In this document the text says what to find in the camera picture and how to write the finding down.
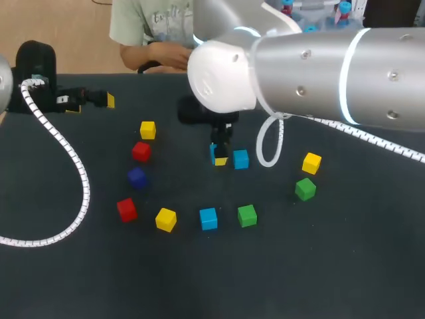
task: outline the white cable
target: white cable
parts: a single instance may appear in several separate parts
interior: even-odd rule
[[[65,237],[69,236],[73,231],[76,230],[78,226],[80,226],[82,220],[86,216],[88,204],[90,202],[90,184],[88,183],[87,173],[86,173],[86,170],[84,169],[84,166],[82,165],[80,158],[78,157],[74,149],[71,147],[71,145],[62,136],[62,134],[60,134],[58,130],[54,128],[54,126],[46,119],[43,113],[41,113],[39,108],[37,108],[37,105],[35,105],[34,100],[30,97],[30,94],[28,92],[29,87],[43,85],[43,84],[44,84],[44,81],[39,79],[25,80],[21,84],[21,93],[23,98],[25,99],[25,102],[28,104],[28,107],[33,112],[33,114],[37,117],[40,123],[50,132],[50,134],[52,134],[53,137],[56,138],[56,140],[60,143],[60,145],[62,145],[62,147],[66,150],[66,152],[68,153],[68,155],[71,157],[72,161],[74,162],[75,166],[77,167],[78,173],[80,173],[82,189],[83,189],[82,204],[81,204],[80,212],[77,215],[77,218],[75,218],[75,220],[72,222],[70,226],[68,226],[67,229],[57,234],[56,236],[53,236],[47,239],[41,239],[38,241],[20,241],[17,239],[11,239],[11,238],[0,236],[0,244],[3,244],[3,245],[33,248],[33,247],[41,247],[41,246],[47,246],[47,245],[57,243],[58,241],[61,241]]]
[[[281,150],[282,150],[282,145],[283,145],[283,142],[284,142],[284,119],[290,118],[292,116],[291,114],[286,114],[286,113],[275,113],[275,114],[278,114],[278,116],[274,116],[274,115],[270,116],[263,123],[263,125],[260,128],[260,131],[258,133],[258,136],[257,136],[257,142],[256,142],[257,158],[258,158],[258,161],[260,162],[260,164],[265,166],[265,167],[272,167],[278,162],[279,157],[280,157],[280,153],[281,153]],[[403,156],[410,158],[412,160],[416,160],[416,161],[420,161],[421,163],[425,163],[425,154],[411,150],[410,148],[406,148],[404,146],[392,143],[390,141],[384,140],[384,139],[379,138],[375,135],[372,135],[372,134],[367,133],[365,131],[354,128],[350,125],[346,125],[344,123],[337,122],[337,121],[322,120],[321,118],[311,118],[311,117],[304,117],[304,116],[300,116],[300,117],[301,118],[307,118],[309,120],[313,120],[315,122],[322,123],[326,126],[329,126],[331,128],[335,128],[339,131],[342,131],[346,134],[352,135],[356,138],[359,138],[363,141],[366,141],[368,143],[376,145],[380,148],[384,148],[388,151],[403,155]],[[274,155],[273,159],[271,161],[266,161],[264,159],[263,152],[262,152],[264,135],[266,134],[267,129],[278,118],[281,118],[281,120],[279,120],[278,147],[276,149],[276,154]]]
[[[366,133],[350,125],[346,125],[337,121],[322,120],[321,118],[308,118],[308,119],[325,124],[326,126],[329,126],[331,128],[336,128],[339,131],[352,135],[356,138],[360,138],[361,140],[371,143],[373,145],[379,146],[380,148],[384,148],[388,151],[403,155],[412,160],[425,163],[425,154],[411,150],[410,148],[406,148],[404,146],[392,143],[390,141],[384,140],[383,138],[379,138],[370,133]]]
[[[282,151],[282,146],[284,144],[284,120],[287,118],[290,118],[292,115],[287,113],[273,112],[270,108],[264,108],[264,109],[265,111],[267,111],[267,113],[270,114],[270,117],[263,123],[263,125],[260,128],[260,131],[258,132],[257,142],[256,142],[256,153],[257,153],[258,161],[260,162],[261,165],[263,165],[264,167],[272,167],[272,166],[275,166],[275,164],[278,162],[280,157],[280,152]],[[268,128],[276,120],[279,121],[278,145],[276,146],[276,153],[274,154],[274,157],[272,158],[272,160],[266,161],[263,155],[263,140]]]
[[[256,142],[256,153],[258,161],[261,165],[264,167],[272,167],[274,166],[280,157],[280,152],[282,150],[282,145],[284,143],[284,121],[279,121],[279,133],[278,133],[278,146],[276,147],[276,153],[274,154],[274,157],[271,161],[266,161],[263,156],[263,140],[264,136],[266,135],[266,132],[268,128],[273,124],[274,121],[276,121],[277,118],[270,116],[261,126],[260,131],[257,135],[257,142]]]

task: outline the black device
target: black device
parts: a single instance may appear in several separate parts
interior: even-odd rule
[[[31,113],[20,89],[22,81],[28,78],[41,78],[45,82],[44,86],[38,86],[36,90],[31,91],[31,97],[43,113],[79,112],[81,105],[87,102],[93,102],[97,107],[110,106],[107,91],[57,86],[56,53],[45,43],[23,43],[17,52],[12,74],[13,92],[6,109],[8,112]]]

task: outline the blue cube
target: blue cube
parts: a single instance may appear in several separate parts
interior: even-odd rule
[[[129,171],[127,176],[131,186],[135,189],[141,189],[147,185],[147,177],[138,167]]]
[[[250,165],[250,159],[246,150],[233,151],[233,164],[235,169],[246,169]]]
[[[201,209],[199,215],[201,216],[201,227],[203,231],[217,228],[215,208]]]
[[[214,150],[217,148],[216,144],[210,144],[210,156],[211,156],[211,163],[215,165],[215,155]]]

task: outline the child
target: child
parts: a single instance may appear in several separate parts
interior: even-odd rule
[[[186,72],[193,47],[192,0],[113,0],[110,37],[132,70]]]

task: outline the colored cube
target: colored cube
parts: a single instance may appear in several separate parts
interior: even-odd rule
[[[140,168],[135,168],[128,172],[128,181],[135,189],[144,188],[147,185],[147,177]]]
[[[257,224],[257,213],[253,205],[238,208],[238,219],[240,226],[248,227]]]
[[[320,162],[320,156],[313,153],[308,153],[303,162],[303,171],[315,175],[319,169]]]
[[[140,136],[142,140],[154,140],[157,129],[155,122],[142,122],[140,126]]]
[[[117,203],[118,212],[120,213],[121,220],[124,223],[137,219],[137,211],[131,198],[124,199]]]
[[[210,157],[211,157],[211,163],[215,165],[215,155],[214,150],[217,148],[216,144],[210,144]]]
[[[148,161],[151,157],[151,153],[151,146],[143,142],[138,142],[131,151],[133,159],[136,161],[142,161],[143,163]]]
[[[297,183],[295,194],[297,194],[302,201],[307,201],[316,194],[316,185],[308,178],[305,178]]]
[[[217,214],[215,208],[201,209],[199,211],[203,231],[217,228]]]
[[[246,150],[233,151],[233,164],[235,169],[246,169],[250,165],[250,159]]]
[[[177,215],[174,211],[162,208],[155,218],[157,228],[170,233],[177,222]]]
[[[224,166],[227,164],[227,157],[216,157],[215,152],[217,149],[216,144],[210,144],[210,157],[211,157],[211,163],[216,166]]]
[[[115,108],[115,98],[109,92],[108,92],[108,95],[107,95],[107,99],[108,99],[108,108]]]

